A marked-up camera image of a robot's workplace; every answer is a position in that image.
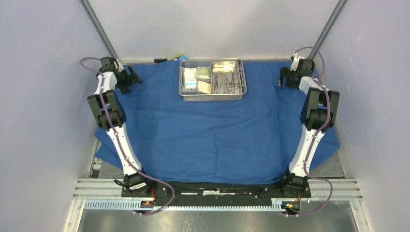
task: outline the metal floor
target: metal floor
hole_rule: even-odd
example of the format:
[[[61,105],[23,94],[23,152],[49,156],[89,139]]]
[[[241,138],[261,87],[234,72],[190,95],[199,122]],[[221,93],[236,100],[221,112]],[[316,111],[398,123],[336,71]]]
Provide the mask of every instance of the metal floor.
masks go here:
[[[322,202],[302,202],[301,212]],[[330,202],[313,215],[286,218],[279,212],[163,211],[140,217],[125,210],[85,210],[80,232],[356,232],[349,202]]]

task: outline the white wall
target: white wall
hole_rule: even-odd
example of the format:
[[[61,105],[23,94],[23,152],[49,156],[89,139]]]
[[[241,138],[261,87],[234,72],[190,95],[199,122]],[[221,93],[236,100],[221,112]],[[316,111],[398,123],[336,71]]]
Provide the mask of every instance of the white wall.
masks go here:
[[[108,53],[77,0],[0,11],[0,231],[62,231],[94,143],[95,76],[78,61]]]
[[[410,220],[409,1],[349,1],[321,48],[340,91],[337,129],[377,232]]]
[[[122,60],[286,58],[315,44],[337,0],[90,0]]]

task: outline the stainless steel tray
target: stainless steel tray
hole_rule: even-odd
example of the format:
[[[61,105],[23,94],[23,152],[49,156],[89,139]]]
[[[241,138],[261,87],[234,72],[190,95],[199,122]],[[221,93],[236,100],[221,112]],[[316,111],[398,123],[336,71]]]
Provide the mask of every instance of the stainless steel tray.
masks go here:
[[[235,61],[217,61],[211,64],[213,94],[242,93],[239,64]]]
[[[197,93],[196,89],[185,88],[183,78],[183,68],[211,67],[211,84],[212,94]],[[225,74],[220,77],[228,79],[228,85],[224,93],[214,93],[215,80],[219,73]],[[179,69],[179,94],[184,101],[224,101],[224,100],[239,100],[246,93],[246,80],[241,59],[191,59],[183,60],[180,63]]]

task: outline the blue cloth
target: blue cloth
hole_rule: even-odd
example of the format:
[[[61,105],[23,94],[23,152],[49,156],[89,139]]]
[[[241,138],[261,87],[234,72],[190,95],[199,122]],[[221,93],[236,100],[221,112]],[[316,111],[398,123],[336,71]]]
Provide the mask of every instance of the blue cloth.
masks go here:
[[[134,65],[143,84],[117,96],[127,131],[147,174],[167,181],[267,184],[280,179],[302,133],[305,95],[278,87],[289,62],[245,61],[248,92],[237,101],[186,102],[178,93],[180,61]],[[106,132],[96,157],[121,168]],[[313,158],[318,167],[340,148],[330,129]]]

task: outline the robotic arm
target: robotic arm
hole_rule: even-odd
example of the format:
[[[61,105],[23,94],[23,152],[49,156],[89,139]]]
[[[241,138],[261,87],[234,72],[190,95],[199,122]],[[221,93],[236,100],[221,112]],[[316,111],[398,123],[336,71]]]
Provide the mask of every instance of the robotic arm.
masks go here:
[[[141,79],[135,73],[131,65],[128,66],[131,73],[128,75],[124,66],[122,66],[118,60],[111,57],[102,58],[101,65],[100,72],[102,74],[97,76],[97,90],[93,95],[88,96],[87,100],[98,126],[106,130],[108,136],[113,140],[116,151],[119,154],[124,171],[124,187],[129,191],[135,190],[143,193],[148,189],[147,182],[132,167],[134,166],[139,171],[142,170],[142,165],[135,156],[134,150],[128,139],[125,124],[127,118],[118,101],[117,95],[114,92],[114,88],[117,87],[121,93],[129,93],[131,92],[129,87],[137,82],[141,83]],[[114,127],[110,125],[103,109],[101,94],[107,105]]]
[[[303,191],[308,183],[307,173],[309,173],[316,148],[326,131],[335,123],[340,94],[326,88],[330,97],[330,105],[327,105],[325,93],[318,84],[319,82],[311,77],[315,67],[314,62],[298,57],[297,53],[294,54],[292,60],[290,68],[280,69],[279,86],[283,85],[284,78],[286,78],[285,85],[299,88],[306,94],[306,99],[300,116],[302,135],[296,154],[282,178],[282,189],[295,188]],[[330,107],[329,123],[317,132],[326,122],[327,107]],[[306,164],[307,173],[304,170],[304,164]]]

